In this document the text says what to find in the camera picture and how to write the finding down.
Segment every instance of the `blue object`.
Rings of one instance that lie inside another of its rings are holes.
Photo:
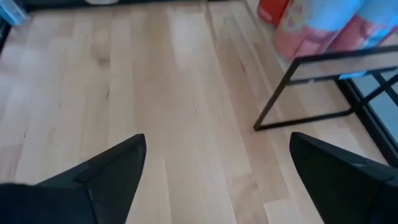
[[[13,0],[0,2],[0,16],[12,26],[21,25],[29,18],[26,11]]]
[[[398,26],[398,1],[368,0],[357,15],[368,23],[377,24],[378,29],[362,45],[363,49],[375,47]]]
[[[363,0],[307,0],[306,25],[316,30],[342,29],[361,7]]]
[[[344,73],[344,74],[341,74],[338,77],[338,79],[344,80],[344,79],[349,79],[349,78],[357,78],[357,77],[364,76],[365,74],[366,74],[366,72]]]

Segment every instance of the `red object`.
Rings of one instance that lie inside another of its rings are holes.
[[[289,59],[321,54],[337,34],[338,31],[315,30],[306,25],[297,32],[284,32],[278,27],[274,36],[274,46],[278,53]]]
[[[274,26],[278,26],[289,0],[260,0],[257,7],[259,17]]]

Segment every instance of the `black metal frame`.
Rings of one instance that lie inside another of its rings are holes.
[[[379,83],[379,85],[383,85],[386,80],[380,73],[373,74],[374,79]],[[398,93],[395,92],[392,87],[386,88],[386,93],[390,96],[391,100],[398,106]]]
[[[363,99],[363,95],[355,85],[354,81],[343,80],[336,84],[351,106]],[[355,113],[388,164],[392,167],[398,168],[398,143],[383,125],[383,122],[374,112],[371,105],[365,105]]]
[[[255,131],[267,130],[272,128],[281,128],[285,126],[291,126],[295,124],[303,124],[312,121],[321,121],[324,119],[330,118],[337,118],[341,116],[347,116],[352,114],[362,108],[363,106],[367,105],[372,99],[377,97],[380,93],[385,91],[386,89],[390,88],[393,84],[398,82],[398,74],[395,75],[390,80],[386,81],[385,83],[381,84],[379,88],[374,90],[368,96],[360,99],[355,104],[351,105],[351,108],[348,110],[336,112],[336,113],[328,113],[322,114],[318,116],[312,116],[309,118],[300,118],[300,119],[292,119],[288,121],[281,121],[271,124],[262,124],[264,118],[267,116],[268,112],[271,110],[272,106],[275,104],[276,100],[283,92],[286,86],[289,85],[297,85],[303,83],[315,83],[327,80],[334,80],[335,82],[342,82],[343,80],[339,80],[341,74],[334,74],[334,75],[327,75],[324,77],[316,77],[316,78],[306,78],[301,80],[291,80],[294,73],[298,69],[300,65],[311,63],[311,62],[323,62],[326,60],[334,60],[334,59],[342,59],[342,58],[350,58],[350,57],[363,57],[368,55],[375,55],[375,54],[384,54],[389,52],[398,52],[398,45],[395,46],[388,46],[388,47],[379,47],[373,49],[363,49],[363,50],[355,50],[355,51],[347,51],[347,52],[335,52],[335,53],[328,53],[322,55],[312,55],[312,56],[305,56],[305,57],[298,57],[295,58],[288,70],[286,71],[285,75],[283,76],[282,80],[280,81],[278,87],[276,88],[275,92],[270,97],[269,101],[265,105],[264,109],[261,111],[256,123],[254,124],[253,128]],[[387,67],[387,68],[378,68],[374,70],[368,70],[365,75],[374,74],[374,73],[381,73],[381,72],[388,72],[398,68],[397,66]]]

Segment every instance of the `hardwood floorboard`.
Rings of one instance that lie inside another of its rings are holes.
[[[35,13],[0,56],[0,182],[36,184],[144,133],[127,223],[322,223],[291,132],[386,162],[355,115],[254,132],[282,72],[256,23],[241,1]],[[334,83],[298,86],[266,122],[345,106]]]

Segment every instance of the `black baseboard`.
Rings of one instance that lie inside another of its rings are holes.
[[[123,4],[140,4],[150,2],[170,2],[178,0],[119,0],[119,2],[109,5],[92,5],[85,0],[22,0],[22,5],[28,12],[49,10],[49,9],[74,9],[84,7],[104,7],[104,6],[119,6]],[[208,1],[229,1],[229,0],[208,0]]]
[[[0,18],[0,54],[4,44],[6,43],[8,34],[10,33],[11,25],[8,24],[4,19]]]
[[[352,80],[339,80],[336,81],[336,84],[350,105],[354,105],[363,97]],[[398,168],[398,144],[387,131],[374,110],[368,104],[358,110],[356,115],[386,161],[390,166]]]

